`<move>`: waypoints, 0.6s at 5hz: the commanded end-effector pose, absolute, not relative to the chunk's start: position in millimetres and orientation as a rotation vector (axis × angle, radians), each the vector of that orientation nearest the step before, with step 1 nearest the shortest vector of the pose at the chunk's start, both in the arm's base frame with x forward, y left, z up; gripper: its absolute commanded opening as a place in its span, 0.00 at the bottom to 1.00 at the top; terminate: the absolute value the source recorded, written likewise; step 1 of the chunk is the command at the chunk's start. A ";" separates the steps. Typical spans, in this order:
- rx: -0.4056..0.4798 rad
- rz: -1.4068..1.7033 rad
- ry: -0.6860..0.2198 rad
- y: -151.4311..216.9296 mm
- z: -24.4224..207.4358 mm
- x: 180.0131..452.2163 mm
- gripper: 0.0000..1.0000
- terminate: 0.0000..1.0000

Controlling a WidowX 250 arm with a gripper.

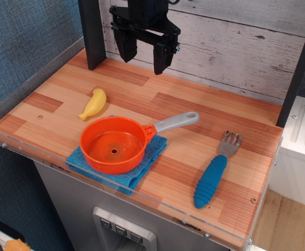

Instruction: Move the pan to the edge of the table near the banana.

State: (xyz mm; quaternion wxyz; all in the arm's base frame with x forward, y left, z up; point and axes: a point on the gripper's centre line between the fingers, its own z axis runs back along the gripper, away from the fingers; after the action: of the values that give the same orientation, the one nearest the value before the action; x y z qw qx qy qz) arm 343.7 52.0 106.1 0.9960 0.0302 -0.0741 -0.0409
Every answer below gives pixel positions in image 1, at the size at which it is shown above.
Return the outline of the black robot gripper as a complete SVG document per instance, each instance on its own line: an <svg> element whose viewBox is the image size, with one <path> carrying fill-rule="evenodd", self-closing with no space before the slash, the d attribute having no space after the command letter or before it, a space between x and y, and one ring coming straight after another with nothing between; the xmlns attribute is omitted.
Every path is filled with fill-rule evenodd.
<svg viewBox="0 0 305 251"><path fill-rule="evenodd" d="M121 58L127 63L137 54L137 41L154 45L154 73L168 68L180 50L180 29L167 17L170 1L127 1L127 7L112 5L111 28Z"/></svg>

